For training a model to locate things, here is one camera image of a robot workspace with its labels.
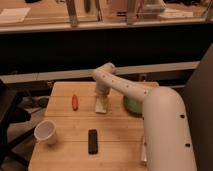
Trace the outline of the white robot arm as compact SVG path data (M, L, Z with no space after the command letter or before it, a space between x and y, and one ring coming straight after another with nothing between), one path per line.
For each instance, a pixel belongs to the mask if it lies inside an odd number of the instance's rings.
M114 89L142 104L148 171L198 171L185 103L170 87L152 87L115 75L106 63L92 72L95 92L107 96Z

